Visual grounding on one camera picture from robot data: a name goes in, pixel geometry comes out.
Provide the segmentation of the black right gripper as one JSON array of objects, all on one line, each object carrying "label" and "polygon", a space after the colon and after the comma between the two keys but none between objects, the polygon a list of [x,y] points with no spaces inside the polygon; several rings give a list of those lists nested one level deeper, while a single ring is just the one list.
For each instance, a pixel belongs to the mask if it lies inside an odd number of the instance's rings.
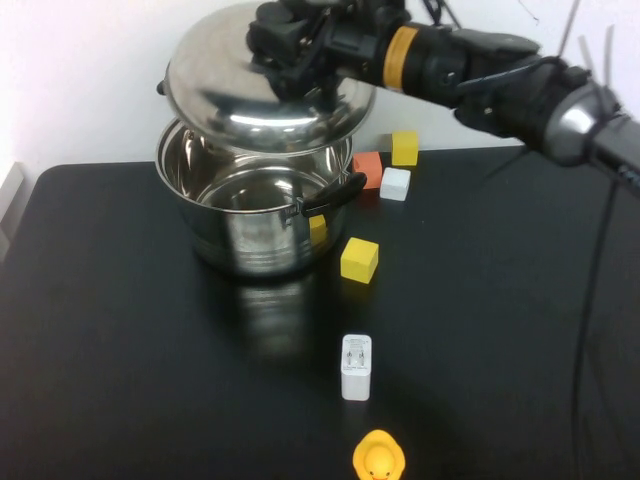
[{"label": "black right gripper", "polygon": [[[399,1],[339,1],[324,40],[324,1],[267,1],[249,23],[252,71],[262,74],[276,97],[289,103],[333,108],[344,76],[382,85],[387,48],[400,27]],[[286,66],[271,58],[303,58]]]}]

